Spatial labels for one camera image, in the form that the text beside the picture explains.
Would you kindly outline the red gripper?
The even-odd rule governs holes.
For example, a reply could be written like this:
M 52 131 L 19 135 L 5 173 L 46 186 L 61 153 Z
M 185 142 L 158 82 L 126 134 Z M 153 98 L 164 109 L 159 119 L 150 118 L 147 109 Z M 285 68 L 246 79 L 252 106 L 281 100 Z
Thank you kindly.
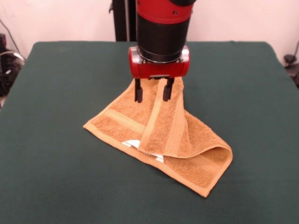
M 170 63 L 157 63 L 144 59 L 139 54 L 138 47 L 134 46 L 128 49 L 128 59 L 131 75 L 135 78 L 135 102 L 142 102 L 143 89 L 140 79 L 162 77 L 168 78 L 163 91 L 163 101 L 167 102 L 171 99 L 175 78 L 184 77 L 189 70 L 190 51 L 187 46 L 184 46 L 178 60 Z

